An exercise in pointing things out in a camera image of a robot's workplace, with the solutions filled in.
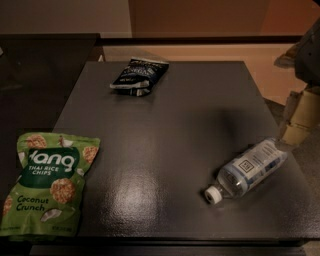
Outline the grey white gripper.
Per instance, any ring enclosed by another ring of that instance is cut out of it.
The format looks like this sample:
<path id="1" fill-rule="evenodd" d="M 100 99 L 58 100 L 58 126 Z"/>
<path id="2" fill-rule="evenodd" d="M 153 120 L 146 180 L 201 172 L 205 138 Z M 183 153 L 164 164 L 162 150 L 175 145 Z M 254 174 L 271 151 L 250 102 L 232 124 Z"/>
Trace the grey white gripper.
<path id="1" fill-rule="evenodd" d="M 311 87 L 320 86 L 320 18 L 302 38 L 274 61 L 280 68 L 293 68 L 295 76 Z M 298 146 L 320 123 L 319 90 L 291 91 L 280 125 L 281 141 Z"/>

